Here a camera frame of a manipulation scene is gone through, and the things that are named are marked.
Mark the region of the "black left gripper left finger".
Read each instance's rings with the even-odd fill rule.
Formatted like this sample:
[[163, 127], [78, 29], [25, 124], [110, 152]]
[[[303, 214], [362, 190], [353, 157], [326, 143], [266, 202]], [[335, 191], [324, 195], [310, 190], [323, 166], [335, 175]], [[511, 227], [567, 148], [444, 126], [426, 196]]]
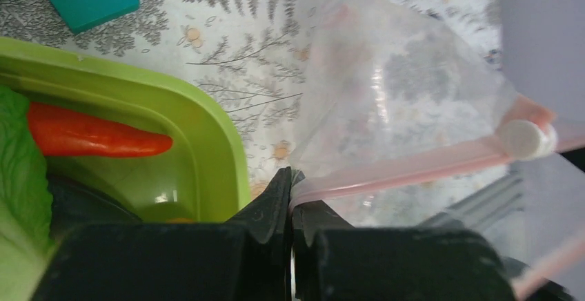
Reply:
[[280, 168], [263, 193], [227, 221], [246, 232], [236, 300], [292, 300], [292, 180], [292, 169]]

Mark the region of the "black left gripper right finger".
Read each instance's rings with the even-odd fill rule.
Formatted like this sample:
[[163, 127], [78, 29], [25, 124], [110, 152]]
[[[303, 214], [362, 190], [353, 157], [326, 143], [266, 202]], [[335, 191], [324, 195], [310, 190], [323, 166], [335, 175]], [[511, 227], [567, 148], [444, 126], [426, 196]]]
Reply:
[[324, 201], [306, 202], [296, 206], [291, 216], [292, 249], [295, 254], [295, 297], [299, 300], [320, 300], [317, 254], [317, 233], [324, 229], [351, 229]]

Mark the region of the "clear pink zip top bag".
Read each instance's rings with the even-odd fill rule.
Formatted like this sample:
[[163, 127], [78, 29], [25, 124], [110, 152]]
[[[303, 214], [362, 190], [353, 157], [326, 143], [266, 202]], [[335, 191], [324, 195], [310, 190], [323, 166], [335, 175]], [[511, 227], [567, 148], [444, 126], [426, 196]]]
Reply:
[[314, 0], [290, 208], [330, 202], [366, 226], [481, 233], [530, 277], [527, 197], [546, 157], [584, 144], [443, 21], [389, 0]]

